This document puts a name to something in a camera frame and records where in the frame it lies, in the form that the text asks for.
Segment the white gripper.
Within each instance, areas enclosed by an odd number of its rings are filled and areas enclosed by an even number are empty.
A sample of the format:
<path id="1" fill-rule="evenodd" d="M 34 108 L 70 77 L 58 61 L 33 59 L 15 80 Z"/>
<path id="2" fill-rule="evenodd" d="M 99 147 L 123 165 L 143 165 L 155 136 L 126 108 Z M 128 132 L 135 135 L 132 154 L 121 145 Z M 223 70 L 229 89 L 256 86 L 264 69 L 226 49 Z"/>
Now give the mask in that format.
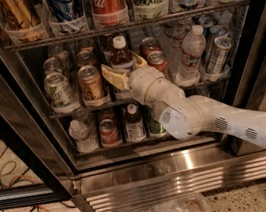
<path id="1" fill-rule="evenodd" d="M 140 104 L 145 104 L 146 93 L 151 84 L 163 78 L 164 74 L 153 66 L 147 66 L 147 60 L 133 52 L 135 70 L 130 73 L 125 69 L 113 69 L 102 64 L 102 75 L 106 81 L 119 90 L 130 91 L 131 97 Z"/>

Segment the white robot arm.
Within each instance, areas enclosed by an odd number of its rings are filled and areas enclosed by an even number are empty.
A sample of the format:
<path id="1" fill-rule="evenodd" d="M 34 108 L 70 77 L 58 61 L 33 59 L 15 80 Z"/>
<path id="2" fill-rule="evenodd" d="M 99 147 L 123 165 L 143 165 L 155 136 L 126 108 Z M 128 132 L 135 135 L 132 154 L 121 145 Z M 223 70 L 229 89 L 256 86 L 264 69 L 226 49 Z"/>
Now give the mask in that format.
<path id="1" fill-rule="evenodd" d="M 138 57 L 133 71 L 102 65 L 102 75 L 116 89 L 130 92 L 141 105 L 149 106 L 154 119 L 178 140 L 187 140 L 200 132 L 220 132 L 266 149 L 266 112 L 244 110 L 212 98 L 184 91 L 164 73 Z"/>

